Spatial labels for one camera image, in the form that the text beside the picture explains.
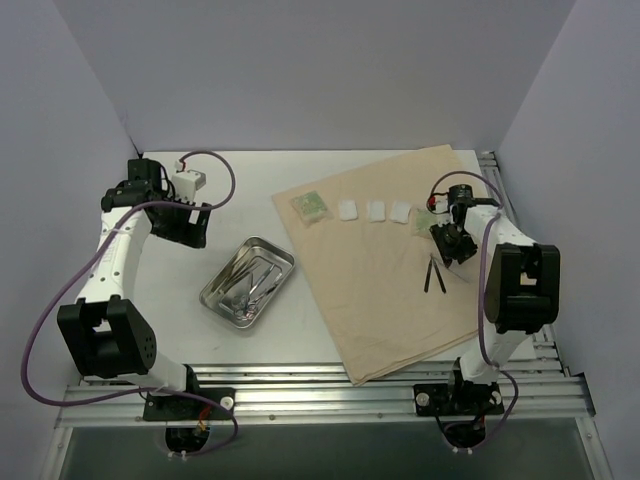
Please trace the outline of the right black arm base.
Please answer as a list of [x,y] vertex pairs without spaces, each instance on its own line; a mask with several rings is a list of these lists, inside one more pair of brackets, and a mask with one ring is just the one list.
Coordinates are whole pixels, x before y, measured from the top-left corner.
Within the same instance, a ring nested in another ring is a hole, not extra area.
[[505,410],[496,383],[415,384],[413,396],[415,412],[422,417],[498,415]]

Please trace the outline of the steel tweezers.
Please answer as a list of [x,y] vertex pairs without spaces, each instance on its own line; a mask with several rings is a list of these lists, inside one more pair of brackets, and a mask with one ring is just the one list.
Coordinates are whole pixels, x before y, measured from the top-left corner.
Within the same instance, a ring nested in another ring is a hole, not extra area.
[[217,291],[220,294],[228,292],[236,283],[242,280],[247,274],[251,273],[258,265],[259,261],[254,258],[239,264],[231,273],[224,278]]
[[238,269],[230,277],[233,283],[241,281],[249,274],[253,273],[262,264],[261,257],[255,257],[247,262],[242,263]]
[[248,279],[249,285],[252,286],[254,284],[254,271],[258,269],[262,264],[262,260],[252,259],[239,265],[223,281],[223,283],[221,284],[221,289],[223,291],[228,291],[234,288],[236,285],[241,284],[246,279]]

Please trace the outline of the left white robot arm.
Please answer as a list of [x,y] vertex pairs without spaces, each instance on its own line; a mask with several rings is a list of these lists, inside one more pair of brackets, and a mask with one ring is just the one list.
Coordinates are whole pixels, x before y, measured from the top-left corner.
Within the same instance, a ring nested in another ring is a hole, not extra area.
[[81,375],[169,389],[166,408],[179,419],[190,419],[200,411],[202,395],[189,385],[187,367],[160,353],[133,294],[148,236],[195,249],[205,246],[209,215],[201,212],[192,221],[186,208],[194,204],[206,176],[186,170],[164,180],[164,167],[151,159],[133,159],[127,171],[127,179],[101,199],[99,246],[104,253],[90,268],[76,302],[60,306],[57,323]]

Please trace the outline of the steel scissors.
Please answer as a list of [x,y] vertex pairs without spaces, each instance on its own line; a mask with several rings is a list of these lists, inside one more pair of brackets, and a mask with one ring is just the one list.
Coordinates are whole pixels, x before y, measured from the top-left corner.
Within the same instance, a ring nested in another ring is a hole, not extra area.
[[281,282],[282,277],[283,277],[283,273],[282,272],[278,273],[274,281],[266,289],[264,289],[261,293],[259,293],[255,297],[253,296],[249,297],[247,304],[244,308],[244,315],[246,317],[253,317],[256,315],[256,312],[259,308],[259,304],[263,300],[265,300],[267,296],[271,295],[277,289],[277,287]]
[[271,276],[275,269],[275,265],[272,264],[268,267],[258,278],[258,280],[251,286],[248,293],[241,297],[240,303],[235,310],[235,316],[241,319],[252,318],[258,307],[258,303],[263,296],[263,290],[265,287],[263,284]]
[[268,267],[257,280],[253,281],[246,295],[243,295],[237,302],[234,316],[238,319],[248,319],[254,315],[257,301],[255,293],[261,284],[268,278],[273,271],[274,266]]

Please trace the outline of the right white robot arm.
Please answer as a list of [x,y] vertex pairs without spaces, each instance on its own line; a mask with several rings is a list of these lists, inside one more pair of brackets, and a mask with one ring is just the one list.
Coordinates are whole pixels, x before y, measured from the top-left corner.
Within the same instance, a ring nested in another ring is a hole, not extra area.
[[479,257],[477,344],[459,358],[461,377],[444,388],[455,412],[480,400],[477,385],[490,385],[529,336],[555,322],[559,312],[559,249],[522,233],[492,198],[478,198],[467,184],[433,193],[430,228],[447,268]]

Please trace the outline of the white gauze pad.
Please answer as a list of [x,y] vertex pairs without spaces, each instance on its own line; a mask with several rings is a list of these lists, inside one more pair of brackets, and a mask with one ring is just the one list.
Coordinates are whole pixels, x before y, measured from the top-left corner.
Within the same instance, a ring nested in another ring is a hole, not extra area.
[[386,220],[386,207],[383,201],[372,200],[367,203],[367,218],[370,223]]
[[354,200],[348,199],[339,202],[339,218],[345,222],[358,219],[357,204]]
[[404,201],[395,201],[390,212],[390,220],[398,224],[407,224],[409,222],[412,205]]

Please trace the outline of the stainless steel tray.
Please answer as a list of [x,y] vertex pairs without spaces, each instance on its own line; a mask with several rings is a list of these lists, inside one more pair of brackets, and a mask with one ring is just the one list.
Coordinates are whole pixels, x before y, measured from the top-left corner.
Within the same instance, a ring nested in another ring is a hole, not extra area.
[[[248,319],[238,319],[234,316],[234,311],[238,300],[243,295],[246,295],[251,287],[248,279],[224,294],[220,294],[217,289],[224,278],[228,276],[234,268],[255,257],[261,257],[263,264],[254,271],[254,281],[257,280],[268,267],[272,264],[275,265],[271,276],[263,284],[265,289],[274,281],[278,273],[282,272],[283,277],[277,289],[259,304],[255,316]],[[249,237],[239,246],[224,267],[204,286],[199,295],[200,304],[232,327],[239,330],[249,329],[262,316],[271,300],[294,271],[295,266],[295,257],[290,252],[262,237]]]

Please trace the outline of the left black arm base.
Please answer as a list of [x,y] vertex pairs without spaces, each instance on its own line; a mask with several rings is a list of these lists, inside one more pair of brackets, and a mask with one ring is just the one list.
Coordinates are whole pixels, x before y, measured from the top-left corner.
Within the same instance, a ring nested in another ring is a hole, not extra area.
[[150,422],[177,422],[195,420],[229,420],[222,408],[233,411],[236,390],[229,387],[204,388],[196,395],[214,401],[219,407],[200,400],[176,395],[147,396],[143,420]]

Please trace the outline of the green gauze packet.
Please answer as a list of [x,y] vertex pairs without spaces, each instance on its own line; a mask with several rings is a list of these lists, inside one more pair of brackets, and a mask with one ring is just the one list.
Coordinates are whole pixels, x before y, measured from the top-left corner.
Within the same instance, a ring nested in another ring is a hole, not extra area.
[[305,226],[331,217],[329,207],[317,191],[296,196],[290,200],[290,204]]
[[438,224],[437,216],[423,208],[415,208],[411,218],[411,234],[416,237],[430,238],[431,228]]

